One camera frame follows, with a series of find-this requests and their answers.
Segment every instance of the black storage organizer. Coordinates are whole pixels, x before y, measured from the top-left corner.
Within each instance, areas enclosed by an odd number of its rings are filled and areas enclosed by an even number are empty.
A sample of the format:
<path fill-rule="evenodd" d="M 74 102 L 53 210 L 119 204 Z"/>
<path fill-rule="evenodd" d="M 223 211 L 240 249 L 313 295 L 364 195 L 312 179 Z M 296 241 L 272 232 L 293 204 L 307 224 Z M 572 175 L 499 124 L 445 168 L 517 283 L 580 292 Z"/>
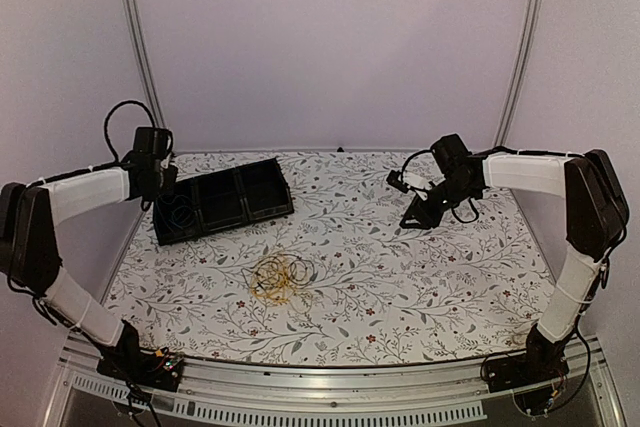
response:
<path fill-rule="evenodd" d="M 176 182 L 153 207 L 160 245 L 173 244 L 293 213 L 276 159 Z"/>

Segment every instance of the floral tablecloth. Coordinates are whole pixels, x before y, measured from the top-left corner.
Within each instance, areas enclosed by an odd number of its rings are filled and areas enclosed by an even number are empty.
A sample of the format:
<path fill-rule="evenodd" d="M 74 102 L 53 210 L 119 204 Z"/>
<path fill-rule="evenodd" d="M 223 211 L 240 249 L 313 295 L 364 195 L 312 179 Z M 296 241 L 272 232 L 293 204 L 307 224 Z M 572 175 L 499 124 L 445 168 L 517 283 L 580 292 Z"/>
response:
<path fill-rule="evenodd" d="M 474 223 L 446 214 L 437 229 L 402 230 L 412 195 L 385 178 L 404 154 L 189 154 L 177 164 L 185 177 L 273 157 L 294 199 L 287 218 L 160 247 L 145 216 L 106 301 L 144 345 L 326 366 L 462 359 L 523 346 L 553 281 L 509 191 L 488 191 Z M 440 178 L 428 155 L 410 170 Z M 253 296 L 247 278 L 276 252 L 313 266 L 304 293 L 283 305 Z"/>

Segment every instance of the robotic arm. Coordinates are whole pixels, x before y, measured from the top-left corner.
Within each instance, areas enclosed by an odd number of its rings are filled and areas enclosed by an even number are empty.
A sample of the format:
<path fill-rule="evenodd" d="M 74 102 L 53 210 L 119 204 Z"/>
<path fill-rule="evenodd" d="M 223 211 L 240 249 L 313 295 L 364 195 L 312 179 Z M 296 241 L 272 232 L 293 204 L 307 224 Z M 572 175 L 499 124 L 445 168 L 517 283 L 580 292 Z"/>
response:
<path fill-rule="evenodd" d="M 139 127 L 133 150 L 121 162 L 28 186 L 5 185 L 0 193 L 0 271 L 11 290 L 32 296 L 42 315 L 77 328 L 98 348 L 103 357 L 98 372 L 130 385 L 175 391 L 182 356 L 167 349 L 143 352 L 135 328 L 96 302 L 65 270 L 55 236 L 56 226 L 76 215 L 138 198 L 146 210 L 170 192 L 177 176 L 170 163 L 171 143 L 170 131 Z"/>
<path fill-rule="evenodd" d="M 547 309 L 527 337 L 526 353 L 486 363 L 492 392 L 566 373 L 564 347 L 598 286 L 606 286 L 609 255 L 626 236 L 629 207 L 608 155 L 602 150 L 576 155 L 503 147 L 472 154 L 456 134 L 441 138 L 430 151 L 444 175 L 441 183 L 405 172 L 406 164 L 387 178 L 399 190 L 417 194 L 400 224 L 404 228 L 437 227 L 447 210 L 455 215 L 461 202 L 481 199 L 489 187 L 566 199 L 564 267 Z"/>

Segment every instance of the white wall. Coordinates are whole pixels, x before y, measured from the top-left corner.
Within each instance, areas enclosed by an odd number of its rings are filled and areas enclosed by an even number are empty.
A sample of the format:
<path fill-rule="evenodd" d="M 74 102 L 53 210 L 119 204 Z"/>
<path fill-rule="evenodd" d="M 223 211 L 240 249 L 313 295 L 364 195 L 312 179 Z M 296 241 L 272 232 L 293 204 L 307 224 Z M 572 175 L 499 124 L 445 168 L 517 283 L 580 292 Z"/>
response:
<path fill-rule="evenodd" d="M 604 148 L 631 207 L 629 239 L 587 320 L 598 334 L 629 425 L 640 425 L 640 0 L 543 0 L 509 145 Z M 552 265 L 564 255 L 563 205 L 518 195 Z"/>
<path fill-rule="evenodd" d="M 526 0 L 139 0 L 181 151 L 489 147 Z"/>
<path fill-rule="evenodd" d="M 142 98 L 120 0 L 0 0 L 0 185 L 110 160 L 102 119 L 117 101 Z M 113 124 L 131 145 L 143 115 Z M 91 292 L 105 288 L 137 205 L 61 226 L 65 266 Z M 0 425 L 39 425 L 66 331 L 10 293 L 0 276 Z"/>

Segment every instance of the black box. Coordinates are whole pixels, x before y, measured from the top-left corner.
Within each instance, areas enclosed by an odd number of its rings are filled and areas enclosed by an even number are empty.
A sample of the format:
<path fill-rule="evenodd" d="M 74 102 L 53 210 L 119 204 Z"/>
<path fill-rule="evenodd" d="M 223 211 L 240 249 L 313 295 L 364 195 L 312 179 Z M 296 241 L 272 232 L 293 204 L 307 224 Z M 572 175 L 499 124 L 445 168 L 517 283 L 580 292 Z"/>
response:
<path fill-rule="evenodd" d="M 154 203 L 153 226 L 168 245 L 291 213 L 289 186 L 269 159 L 176 182 Z"/>

